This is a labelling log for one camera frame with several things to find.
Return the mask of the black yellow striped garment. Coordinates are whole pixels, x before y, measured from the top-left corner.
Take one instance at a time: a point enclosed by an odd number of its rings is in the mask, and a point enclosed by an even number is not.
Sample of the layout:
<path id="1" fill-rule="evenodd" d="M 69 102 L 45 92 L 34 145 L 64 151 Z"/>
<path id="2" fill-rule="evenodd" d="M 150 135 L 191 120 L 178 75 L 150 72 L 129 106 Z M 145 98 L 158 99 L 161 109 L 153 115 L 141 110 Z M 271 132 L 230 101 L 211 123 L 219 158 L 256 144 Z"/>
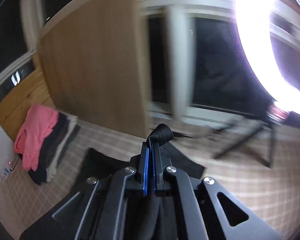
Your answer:
<path id="1" fill-rule="evenodd" d="M 205 168 L 172 145 L 159 124 L 125 162 L 89 150 L 72 191 L 21 239 L 177 239 L 167 167 L 199 179 Z"/>

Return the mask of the dark folded clothes stack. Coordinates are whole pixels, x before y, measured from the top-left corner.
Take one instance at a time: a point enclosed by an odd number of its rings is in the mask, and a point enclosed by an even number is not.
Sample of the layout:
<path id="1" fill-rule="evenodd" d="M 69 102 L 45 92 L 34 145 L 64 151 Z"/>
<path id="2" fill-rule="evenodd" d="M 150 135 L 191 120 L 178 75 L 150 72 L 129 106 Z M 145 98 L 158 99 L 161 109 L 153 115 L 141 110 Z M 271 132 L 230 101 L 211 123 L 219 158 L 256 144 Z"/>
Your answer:
<path id="1" fill-rule="evenodd" d="M 59 113 L 57 124 L 43 141 L 37 170 L 30 169 L 28 172 L 35 184 L 50 182 L 56 175 L 66 149 L 79 132 L 80 127 L 77 122 L 77 116 Z"/>

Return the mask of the beige plaid table cloth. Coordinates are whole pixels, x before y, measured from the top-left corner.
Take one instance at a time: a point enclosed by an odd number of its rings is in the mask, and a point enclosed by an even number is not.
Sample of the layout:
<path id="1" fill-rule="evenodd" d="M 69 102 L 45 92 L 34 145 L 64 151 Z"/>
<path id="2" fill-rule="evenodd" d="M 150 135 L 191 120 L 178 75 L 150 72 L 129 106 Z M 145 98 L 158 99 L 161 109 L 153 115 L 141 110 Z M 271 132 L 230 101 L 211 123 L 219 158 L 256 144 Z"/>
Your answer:
<path id="1" fill-rule="evenodd" d="M 68 144 L 57 173 L 48 183 L 37 185 L 18 163 L 3 184 L 11 214 L 21 231 L 26 230 L 88 177 L 112 176 L 139 156 L 146 138 L 79 121 L 79 131 Z M 166 121 L 174 139 L 161 146 L 178 170 L 189 177 L 211 177 L 249 209 L 288 239 L 300 226 L 300 141 L 263 133 L 219 159 L 219 153 L 242 139 L 223 132 L 181 122 Z M 300 130 L 293 135 L 300 137 Z"/>

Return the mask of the white power strip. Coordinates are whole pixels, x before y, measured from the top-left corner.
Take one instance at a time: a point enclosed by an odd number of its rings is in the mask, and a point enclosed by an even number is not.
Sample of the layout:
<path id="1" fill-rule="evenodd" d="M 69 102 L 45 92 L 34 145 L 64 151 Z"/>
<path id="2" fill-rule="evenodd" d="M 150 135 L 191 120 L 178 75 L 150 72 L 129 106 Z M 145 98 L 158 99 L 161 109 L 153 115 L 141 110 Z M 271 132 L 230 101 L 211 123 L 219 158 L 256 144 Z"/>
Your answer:
<path id="1" fill-rule="evenodd" d="M 19 160 L 20 157 L 18 155 L 13 160 L 6 160 L 0 172 L 0 178 L 2 184 L 8 179 L 9 175 L 14 172 L 14 169 L 16 168 Z"/>

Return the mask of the pink folded garment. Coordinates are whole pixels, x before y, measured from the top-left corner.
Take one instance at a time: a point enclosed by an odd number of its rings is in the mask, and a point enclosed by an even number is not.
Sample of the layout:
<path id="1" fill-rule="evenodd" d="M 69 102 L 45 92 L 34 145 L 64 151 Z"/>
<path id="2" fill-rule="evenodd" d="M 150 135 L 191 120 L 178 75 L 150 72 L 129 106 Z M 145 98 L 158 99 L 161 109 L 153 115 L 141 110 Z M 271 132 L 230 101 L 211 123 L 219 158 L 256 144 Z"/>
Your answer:
<path id="1" fill-rule="evenodd" d="M 59 113 L 50 107 L 34 104 L 27 112 L 14 142 L 14 150 L 22 155 L 24 170 L 36 171 L 40 149 L 57 124 Z"/>

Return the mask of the light wooden board panel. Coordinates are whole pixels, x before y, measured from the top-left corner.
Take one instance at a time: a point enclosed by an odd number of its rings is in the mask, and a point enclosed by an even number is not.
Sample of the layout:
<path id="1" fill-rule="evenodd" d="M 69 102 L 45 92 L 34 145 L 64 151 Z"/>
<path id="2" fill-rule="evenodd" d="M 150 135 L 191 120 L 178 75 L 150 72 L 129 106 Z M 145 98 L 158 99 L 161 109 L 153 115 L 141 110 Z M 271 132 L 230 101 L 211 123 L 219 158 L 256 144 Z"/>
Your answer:
<path id="1" fill-rule="evenodd" d="M 41 29 L 37 51 L 58 109 L 147 137 L 151 74 L 141 0 L 72 0 Z"/>

